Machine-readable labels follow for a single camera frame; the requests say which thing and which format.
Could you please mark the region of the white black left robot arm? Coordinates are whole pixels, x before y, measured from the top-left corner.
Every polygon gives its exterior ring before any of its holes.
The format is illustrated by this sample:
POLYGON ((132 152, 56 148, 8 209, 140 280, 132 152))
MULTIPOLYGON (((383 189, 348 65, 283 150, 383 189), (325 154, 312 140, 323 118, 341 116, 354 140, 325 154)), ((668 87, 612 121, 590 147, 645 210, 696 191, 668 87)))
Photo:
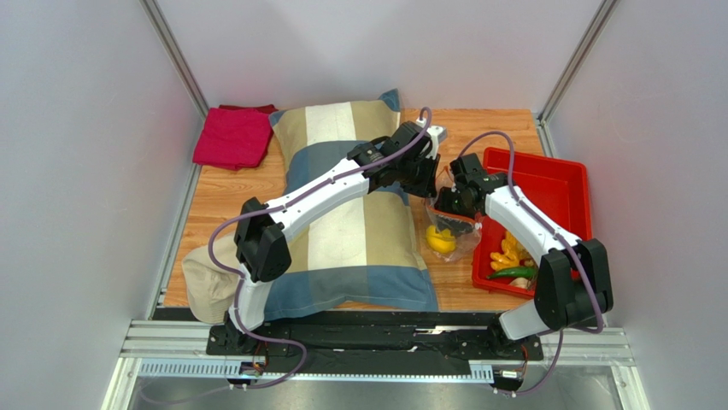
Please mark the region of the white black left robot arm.
POLYGON ((249 199, 233 220, 239 280, 228 315, 235 329, 249 335, 263 324, 273 282, 292 263, 289 243, 311 223, 393 184, 434 196, 438 145, 446 137, 445 128, 429 120, 407 121, 390 137, 357 144, 332 169, 285 196, 268 203, 249 199))

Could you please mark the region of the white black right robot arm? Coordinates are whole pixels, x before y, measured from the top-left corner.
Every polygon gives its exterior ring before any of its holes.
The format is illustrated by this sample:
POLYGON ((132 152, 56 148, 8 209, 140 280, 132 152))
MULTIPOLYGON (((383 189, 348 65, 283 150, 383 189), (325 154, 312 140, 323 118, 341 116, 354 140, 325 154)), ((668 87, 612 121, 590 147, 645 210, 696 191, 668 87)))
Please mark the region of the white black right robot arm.
POLYGON ((441 204, 459 216, 487 216, 524 246, 537 265, 533 299, 501 313, 492 330, 519 341, 577 327, 598 333, 614 305, 608 252, 603 243, 563 229, 513 182, 513 173, 488 173, 475 154, 453 160, 454 185, 441 204))

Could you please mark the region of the white fake garlic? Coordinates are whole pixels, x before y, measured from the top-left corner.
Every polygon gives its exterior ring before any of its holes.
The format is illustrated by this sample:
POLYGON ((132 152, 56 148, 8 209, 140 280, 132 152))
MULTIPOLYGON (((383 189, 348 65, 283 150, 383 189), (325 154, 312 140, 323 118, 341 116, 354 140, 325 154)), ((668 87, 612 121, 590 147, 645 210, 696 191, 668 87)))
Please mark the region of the white fake garlic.
POLYGON ((515 278, 509 283, 509 285, 522 290, 527 290, 531 286, 531 280, 528 278, 515 278))

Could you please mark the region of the green fake chili pepper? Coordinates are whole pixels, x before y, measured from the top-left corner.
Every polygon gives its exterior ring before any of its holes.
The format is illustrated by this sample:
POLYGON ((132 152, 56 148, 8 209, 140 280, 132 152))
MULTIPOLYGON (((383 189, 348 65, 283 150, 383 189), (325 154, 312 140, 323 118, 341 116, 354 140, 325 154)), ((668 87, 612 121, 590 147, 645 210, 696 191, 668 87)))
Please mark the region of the green fake chili pepper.
POLYGON ((493 272, 488 276, 489 280, 496 278, 524 278, 531 280, 537 274, 537 269, 533 266, 514 266, 500 271, 493 272))

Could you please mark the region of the yellow fake bell pepper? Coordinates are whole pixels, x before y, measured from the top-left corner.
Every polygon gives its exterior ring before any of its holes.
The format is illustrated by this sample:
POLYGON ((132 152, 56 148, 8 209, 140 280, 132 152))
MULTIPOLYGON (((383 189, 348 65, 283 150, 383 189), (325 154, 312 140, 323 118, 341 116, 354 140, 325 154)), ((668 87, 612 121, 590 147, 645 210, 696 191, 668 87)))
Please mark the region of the yellow fake bell pepper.
POLYGON ((525 247, 509 232, 501 241, 501 250, 490 253, 490 267, 500 272, 515 267, 534 267, 535 262, 525 247))

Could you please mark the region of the clear zip top bag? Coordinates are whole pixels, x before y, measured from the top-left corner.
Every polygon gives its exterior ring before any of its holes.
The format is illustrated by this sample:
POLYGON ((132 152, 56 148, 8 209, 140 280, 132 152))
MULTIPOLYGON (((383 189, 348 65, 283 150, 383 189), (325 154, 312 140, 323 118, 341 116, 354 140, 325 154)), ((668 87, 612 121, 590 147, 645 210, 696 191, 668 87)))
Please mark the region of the clear zip top bag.
POLYGON ((427 247, 441 260, 453 263, 471 255, 481 240, 482 224, 465 216, 452 214, 436 209, 438 199, 452 193, 454 175, 448 166, 436 174, 436 188, 445 192, 423 201, 429 224, 426 227, 425 240, 427 247))

